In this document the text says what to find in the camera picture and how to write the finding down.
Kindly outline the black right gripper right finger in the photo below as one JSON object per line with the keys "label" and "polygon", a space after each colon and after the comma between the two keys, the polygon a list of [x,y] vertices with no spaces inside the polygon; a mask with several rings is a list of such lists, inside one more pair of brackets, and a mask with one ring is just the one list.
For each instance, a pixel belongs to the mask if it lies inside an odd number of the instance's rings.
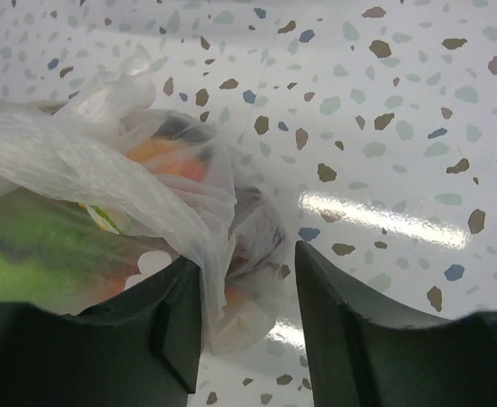
{"label": "black right gripper right finger", "polygon": [[317,406],[497,406],[497,311],[446,320],[401,304],[295,246]]}

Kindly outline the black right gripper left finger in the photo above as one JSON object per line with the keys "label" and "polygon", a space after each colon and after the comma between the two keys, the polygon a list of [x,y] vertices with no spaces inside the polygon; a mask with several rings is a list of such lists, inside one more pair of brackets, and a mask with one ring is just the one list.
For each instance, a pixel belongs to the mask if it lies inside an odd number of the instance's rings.
{"label": "black right gripper left finger", "polygon": [[0,406],[184,406],[200,355],[187,259],[79,315],[0,302]]}

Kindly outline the clear plastic fruit bag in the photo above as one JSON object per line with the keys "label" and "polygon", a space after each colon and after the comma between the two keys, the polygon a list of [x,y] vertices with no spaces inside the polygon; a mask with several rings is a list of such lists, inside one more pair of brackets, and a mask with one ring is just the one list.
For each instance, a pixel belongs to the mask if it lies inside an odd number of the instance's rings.
{"label": "clear plastic fruit bag", "polygon": [[[212,126],[155,96],[138,47],[70,100],[0,99],[0,301],[77,314],[183,258],[201,270],[210,350],[250,348],[282,307],[282,217]],[[204,181],[125,156],[151,138],[198,148]]]}

